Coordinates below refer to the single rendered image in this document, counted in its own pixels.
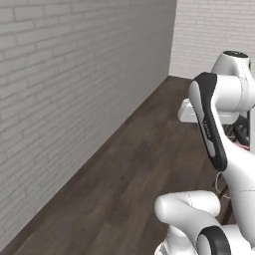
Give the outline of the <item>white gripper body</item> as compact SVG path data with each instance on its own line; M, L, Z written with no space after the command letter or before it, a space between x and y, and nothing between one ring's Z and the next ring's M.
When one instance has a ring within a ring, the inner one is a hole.
M178 119L182 123L192 123L197 122L197 117L194 112L194 109L189 101L189 99L184 99L180 105L180 108L177 113ZM220 121L223 125L233 125L238 117L238 113L229 113L229 112L219 112Z

